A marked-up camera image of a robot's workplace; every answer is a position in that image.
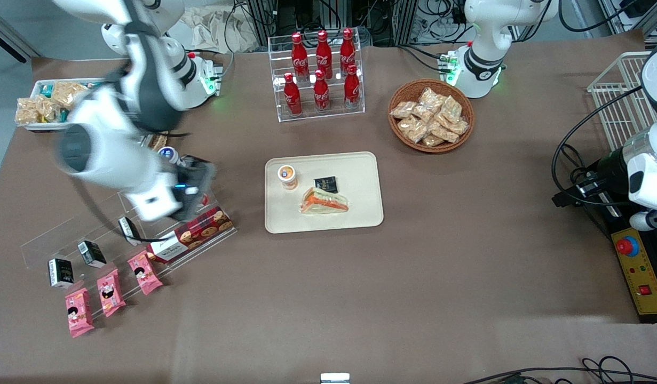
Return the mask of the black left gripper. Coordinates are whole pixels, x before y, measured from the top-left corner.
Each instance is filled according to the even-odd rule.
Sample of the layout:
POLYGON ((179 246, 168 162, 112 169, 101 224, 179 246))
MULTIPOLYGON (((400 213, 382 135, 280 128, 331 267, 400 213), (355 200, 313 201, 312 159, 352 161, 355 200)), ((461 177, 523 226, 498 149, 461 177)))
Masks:
POLYGON ((552 202, 557 207, 567 206, 621 206, 623 200, 614 199, 626 194, 626 171, 572 172, 572 185, 566 188, 559 179, 558 172, 552 173, 553 183, 558 188, 552 202))

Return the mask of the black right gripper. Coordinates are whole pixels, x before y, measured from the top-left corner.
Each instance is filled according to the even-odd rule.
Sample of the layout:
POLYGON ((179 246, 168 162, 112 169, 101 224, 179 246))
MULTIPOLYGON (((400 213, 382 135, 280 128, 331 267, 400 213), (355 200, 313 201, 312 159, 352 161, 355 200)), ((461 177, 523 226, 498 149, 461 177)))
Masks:
POLYGON ((171 192, 179 207, 171 213, 171 219, 188 222, 197 216, 202 199, 210 192, 211 184, 216 177, 216 167, 213 163, 197 156, 185 156, 184 166, 176 170, 177 181, 171 187, 171 192))

